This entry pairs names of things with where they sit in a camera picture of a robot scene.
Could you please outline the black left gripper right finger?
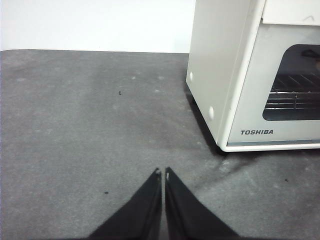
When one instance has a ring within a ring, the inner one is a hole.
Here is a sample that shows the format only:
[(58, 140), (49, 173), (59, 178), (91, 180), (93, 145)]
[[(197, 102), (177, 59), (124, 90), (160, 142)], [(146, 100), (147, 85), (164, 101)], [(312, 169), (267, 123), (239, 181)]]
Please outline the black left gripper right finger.
[(170, 240), (231, 240), (240, 237), (206, 208), (170, 167), (165, 169), (165, 213)]

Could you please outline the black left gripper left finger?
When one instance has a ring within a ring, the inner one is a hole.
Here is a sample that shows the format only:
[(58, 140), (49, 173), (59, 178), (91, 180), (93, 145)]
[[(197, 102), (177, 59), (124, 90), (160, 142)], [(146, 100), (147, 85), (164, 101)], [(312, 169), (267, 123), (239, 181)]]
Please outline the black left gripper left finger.
[(162, 215), (162, 173), (156, 168), (130, 200), (89, 235), (90, 240), (157, 240)]

